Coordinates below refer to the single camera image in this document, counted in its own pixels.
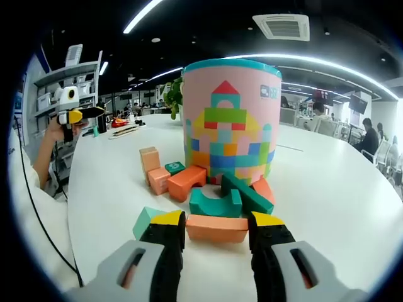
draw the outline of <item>black cable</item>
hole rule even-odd
[[[33,198],[32,198],[32,195],[31,195],[30,186],[29,186],[29,184],[28,184],[28,179],[26,178],[25,164],[24,164],[24,156],[23,156],[23,147],[22,147],[22,144],[21,144],[20,127],[19,127],[17,118],[14,117],[14,119],[15,119],[15,122],[16,122],[16,124],[17,124],[18,139],[20,140],[21,161],[22,161],[22,164],[23,164],[23,172],[24,172],[24,178],[25,178],[26,188],[27,188],[27,190],[28,190],[28,194],[30,195],[30,199],[31,199],[31,203],[32,203],[32,206],[33,206],[33,210],[35,211],[35,214],[37,215],[39,224],[40,224],[40,226],[42,227],[42,230],[45,232],[45,235],[46,235],[46,237],[48,238],[48,240],[49,240],[50,244],[52,245],[52,247],[53,247],[53,248],[55,249],[55,251],[58,253],[58,255],[60,256],[60,258],[62,258],[62,260],[71,268],[71,270],[72,270],[73,272],[75,272],[75,273],[78,275],[78,273],[77,273],[77,271],[75,270],[75,268],[70,264],[69,261],[67,261],[67,259],[62,255],[62,253],[60,253],[60,251],[57,249],[56,245],[53,243],[53,241],[52,241],[52,239],[50,238],[48,232],[46,231],[46,228],[45,228],[45,226],[43,225],[42,220],[41,220],[40,217],[39,217],[39,214],[38,214],[38,211],[37,211],[37,207],[35,206],[35,203],[33,202]]]

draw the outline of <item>teal container lid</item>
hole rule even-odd
[[[245,59],[211,59],[192,63],[184,68],[183,74],[200,68],[206,67],[218,67],[218,66],[236,66],[236,67],[246,67],[256,70],[261,70],[274,74],[280,79],[283,77],[281,72],[274,67],[267,65],[265,63],[245,60]]]

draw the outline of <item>person's arm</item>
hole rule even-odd
[[[78,135],[81,128],[84,126],[86,126],[86,124],[73,125],[73,135]],[[33,165],[34,170],[38,174],[41,189],[45,187],[48,179],[50,157],[52,156],[53,147],[57,140],[63,139],[63,128],[57,123],[56,118],[52,118],[40,144],[38,157]]]

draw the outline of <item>wooden block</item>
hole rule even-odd
[[[206,184],[206,169],[192,165],[167,180],[169,195],[180,203],[186,201],[191,187]]]
[[[147,173],[151,170],[160,168],[159,154],[155,147],[140,149],[141,166],[143,168],[144,178],[147,185],[150,186],[150,181]]]
[[[166,181],[170,177],[171,174],[163,167],[148,172],[151,188],[156,195],[168,192],[168,184]]]
[[[276,204],[273,192],[265,178],[262,177],[258,181],[252,183],[251,188],[253,188],[260,196],[266,198],[270,203]]]
[[[271,214],[274,206],[255,190],[248,187],[245,182],[236,178],[230,173],[224,173],[221,178],[221,192],[224,195],[230,193],[231,189],[238,189],[242,199],[242,210],[247,214],[252,211]]]
[[[238,243],[245,239],[247,219],[190,214],[186,231],[192,240]]]

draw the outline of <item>green wooden block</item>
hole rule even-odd
[[[204,121],[212,123],[246,123],[246,110],[233,108],[205,108]]]
[[[255,190],[247,186],[243,181],[234,175],[224,173],[221,178],[221,192],[226,195],[231,189],[238,189],[242,199],[242,210],[251,214],[252,211],[271,214],[273,212],[273,204],[266,198],[259,195]]]
[[[190,213],[196,215],[238,218],[241,215],[242,201],[236,189],[231,189],[223,198],[208,198],[200,188],[193,188],[189,206]]]
[[[141,211],[137,221],[133,227],[133,234],[137,240],[140,240],[145,230],[149,227],[151,219],[155,216],[166,214],[164,211],[156,210],[145,206]]]
[[[171,176],[184,170],[184,165],[181,162],[171,162],[165,165],[165,169],[170,173]]]

